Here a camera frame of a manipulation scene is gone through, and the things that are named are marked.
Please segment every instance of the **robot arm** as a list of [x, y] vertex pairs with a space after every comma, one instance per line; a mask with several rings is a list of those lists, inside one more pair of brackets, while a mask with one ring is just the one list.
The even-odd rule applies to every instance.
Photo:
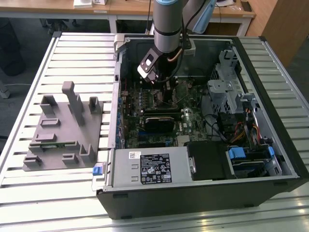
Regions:
[[164, 79], [171, 75], [169, 69], [160, 70], [160, 66], [165, 65], [158, 67], [155, 64], [158, 61], [164, 63], [177, 60], [184, 50], [184, 46], [181, 46], [181, 32], [186, 33], [189, 28], [193, 32], [203, 33], [215, 4], [216, 0], [154, 0], [155, 46], [149, 50], [138, 67], [138, 72], [146, 82], [154, 83], [160, 77]]

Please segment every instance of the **white box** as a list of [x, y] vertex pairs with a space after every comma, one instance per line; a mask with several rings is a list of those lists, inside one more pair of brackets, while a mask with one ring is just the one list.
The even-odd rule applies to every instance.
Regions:
[[73, 3], [74, 9], [75, 8], [89, 8], [92, 7], [91, 0], [74, 0]]
[[105, 5], [108, 0], [92, 0], [94, 4]]

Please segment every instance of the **blue tab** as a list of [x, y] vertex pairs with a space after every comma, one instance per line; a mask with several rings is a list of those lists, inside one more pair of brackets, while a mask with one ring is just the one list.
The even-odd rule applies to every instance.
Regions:
[[103, 166], [94, 166], [92, 169], [92, 175], [103, 175]]
[[274, 149], [272, 148], [272, 146], [269, 146], [269, 147], [268, 147], [268, 151], [269, 151], [269, 153], [270, 153], [271, 156], [274, 156], [274, 155], [275, 155], [275, 151], [274, 151]]
[[230, 159], [246, 158], [245, 151], [242, 147], [232, 147], [231, 149], [229, 149], [228, 154], [230, 156]]
[[228, 151], [228, 155], [230, 156], [230, 159], [235, 158], [232, 150]]

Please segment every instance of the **warning label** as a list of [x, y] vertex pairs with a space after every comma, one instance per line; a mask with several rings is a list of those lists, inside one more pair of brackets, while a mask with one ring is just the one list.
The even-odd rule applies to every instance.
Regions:
[[172, 182], [169, 154], [141, 155], [140, 177], [143, 185]]

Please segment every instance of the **sticker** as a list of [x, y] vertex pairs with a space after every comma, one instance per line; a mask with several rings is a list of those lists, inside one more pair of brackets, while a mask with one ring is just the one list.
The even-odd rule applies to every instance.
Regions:
[[140, 154], [139, 157], [141, 175], [140, 182], [143, 185], [172, 182], [169, 154]]
[[93, 11], [93, 13], [102, 13], [102, 14], [106, 14], [107, 11]]
[[139, 159], [140, 151], [129, 151], [129, 159]]

